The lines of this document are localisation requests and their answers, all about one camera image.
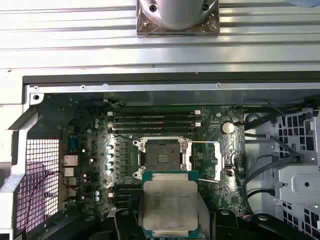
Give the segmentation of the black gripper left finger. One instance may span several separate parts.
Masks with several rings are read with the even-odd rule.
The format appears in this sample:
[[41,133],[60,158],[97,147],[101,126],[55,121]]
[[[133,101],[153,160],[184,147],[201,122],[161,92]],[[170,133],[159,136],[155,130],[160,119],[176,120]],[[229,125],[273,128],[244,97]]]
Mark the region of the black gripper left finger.
[[118,209],[91,226],[85,240],[140,240],[141,226],[129,209]]

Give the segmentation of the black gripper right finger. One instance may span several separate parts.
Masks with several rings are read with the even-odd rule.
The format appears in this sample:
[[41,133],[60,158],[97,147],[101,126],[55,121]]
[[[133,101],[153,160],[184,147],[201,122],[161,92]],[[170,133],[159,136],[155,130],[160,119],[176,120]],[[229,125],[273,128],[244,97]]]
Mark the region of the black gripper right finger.
[[211,216],[208,240],[311,240],[312,237],[276,217],[258,213],[245,220],[227,209]]

